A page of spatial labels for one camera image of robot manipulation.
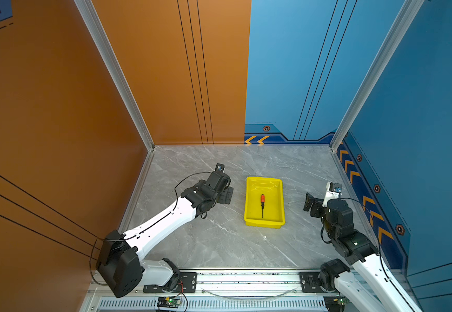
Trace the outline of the red handled screwdriver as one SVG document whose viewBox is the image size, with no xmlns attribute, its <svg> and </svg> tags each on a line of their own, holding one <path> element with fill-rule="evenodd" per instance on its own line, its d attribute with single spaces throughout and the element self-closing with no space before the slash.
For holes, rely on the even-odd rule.
<svg viewBox="0 0 452 312">
<path fill-rule="evenodd" d="M 261 214 L 261 216 L 262 216 L 262 218 L 264 218 L 265 201 L 266 201 L 265 195 L 262 194 L 262 195 L 261 195 L 261 209 L 262 209 L 262 214 Z"/>
</svg>

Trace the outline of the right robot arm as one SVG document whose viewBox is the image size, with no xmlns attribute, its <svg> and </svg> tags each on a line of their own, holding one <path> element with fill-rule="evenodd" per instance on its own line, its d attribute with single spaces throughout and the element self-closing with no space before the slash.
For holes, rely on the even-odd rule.
<svg viewBox="0 0 452 312">
<path fill-rule="evenodd" d="M 358 311 L 421 311 L 392 274 L 381 256 L 381 248 L 355 229 L 353 210 L 339 192 L 328 191 L 324 199 L 307 193 L 304 211 L 322 221 L 320 234 L 344 260 L 334 259 L 321 265 L 319 287 L 337 292 Z"/>
</svg>

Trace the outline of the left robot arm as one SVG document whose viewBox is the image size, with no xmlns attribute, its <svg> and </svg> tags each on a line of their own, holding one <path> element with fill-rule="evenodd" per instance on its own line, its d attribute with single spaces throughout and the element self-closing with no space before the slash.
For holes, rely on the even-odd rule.
<svg viewBox="0 0 452 312">
<path fill-rule="evenodd" d="M 178 288 L 181 272 L 168 258 L 147 260 L 148 253 L 181 226 L 205 218 L 216 204 L 228 205 L 234 189 L 223 164 L 216 164 L 207 179 L 176 195 L 174 203 L 140 226 L 110 232 L 103 240 L 96 270 L 116 298 L 138 285 L 154 285 L 166 292 Z"/>
</svg>

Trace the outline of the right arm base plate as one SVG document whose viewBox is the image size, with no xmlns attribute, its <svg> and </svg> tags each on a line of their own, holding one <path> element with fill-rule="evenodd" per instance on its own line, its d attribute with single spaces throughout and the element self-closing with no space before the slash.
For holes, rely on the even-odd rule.
<svg viewBox="0 0 452 312">
<path fill-rule="evenodd" d="M 327 289 L 320 280 L 319 272 L 300 272 L 300 284 L 303 293 L 335 293 L 335 289 Z"/>
</svg>

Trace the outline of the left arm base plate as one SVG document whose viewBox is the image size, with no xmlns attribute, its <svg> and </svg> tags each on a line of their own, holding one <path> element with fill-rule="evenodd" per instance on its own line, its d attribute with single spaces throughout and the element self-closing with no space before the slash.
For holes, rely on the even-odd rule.
<svg viewBox="0 0 452 312">
<path fill-rule="evenodd" d="M 196 272 L 181 272 L 180 274 L 174 274 L 170 281 L 168 281 L 164 286 L 145 285 L 143 292 L 148 294 L 184 293 L 187 295 L 189 293 L 195 293 L 196 286 Z"/>
</svg>

